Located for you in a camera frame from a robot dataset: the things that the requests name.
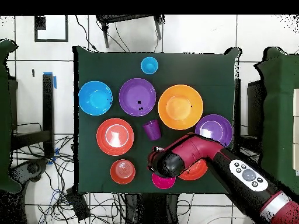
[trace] orange bowl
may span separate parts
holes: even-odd
[[[163,123],[175,130],[194,126],[203,113],[203,100],[190,86],[175,85],[161,95],[158,112]]]

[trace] table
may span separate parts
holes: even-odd
[[[78,134],[78,169],[75,169],[75,182],[78,191],[97,193],[227,193],[217,179],[209,172],[195,181],[176,179],[173,187],[160,190],[153,185],[151,172],[147,170],[147,156],[153,146],[166,147],[173,141],[194,132],[195,126],[183,131],[168,128],[159,119],[157,104],[161,94],[168,87],[187,84],[201,95],[204,104],[203,116],[219,114],[232,123],[234,105],[234,64],[239,49],[229,49],[225,54],[153,54],[153,53],[94,53],[82,47],[73,47],[75,72],[75,135]],[[140,63],[145,57],[154,57],[159,68],[153,75],[142,72]],[[131,78],[144,78],[151,82],[157,93],[154,109],[142,117],[126,114],[119,105],[119,90]],[[113,93],[113,103],[107,113],[91,116],[78,106],[78,90],[89,81],[107,84]],[[134,145],[122,156],[109,156],[103,153],[96,142],[96,131],[100,124],[109,118],[122,118],[134,130]],[[162,138],[148,140],[142,124],[159,119]],[[127,185],[119,185],[110,177],[110,167],[119,159],[128,159],[135,165],[134,180]]]
[[[263,104],[261,167],[299,195],[299,176],[293,170],[293,90],[299,88],[299,56],[267,49],[256,67],[267,96]]]

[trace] purple bowl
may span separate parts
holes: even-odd
[[[211,138],[227,147],[232,140],[232,126],[223,116],[210,114],[203,117],[196,125],[195,133]]]
[[[119,103],[122,109],[131,116],[144,116],[155,106],[156,91],[142,78],[128,80],[119,91]]]

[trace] plate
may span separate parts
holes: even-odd
[[[203,117],[196,125],[195,133],[211,138],[227,147],[232,140],[232,126],[226,118],[217,114]]]
[[[206,173],[207,169],[206,161],[200,159],[185,170],[179,178],[182,180],[197,180]]]
[[[176,178],[161,178],[155,173],[152,174],[152,182],[159,189],[169,189],[175,184]]]
[[[104,153],[112,156],[123,155],[133,145],[134,132],[124,120],[110,118],[99,126],[96,141]]]
[[[158,102],[163,123],[175,130],[194,126],[203,113],[203,100],[199,93],[187,85],[175,85],[163,92]]]

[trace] purple cup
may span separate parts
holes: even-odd
[[[151,141],[157,140],[161,137],[161,131],[158,120],[152,120],[143,125],[143,129]]]

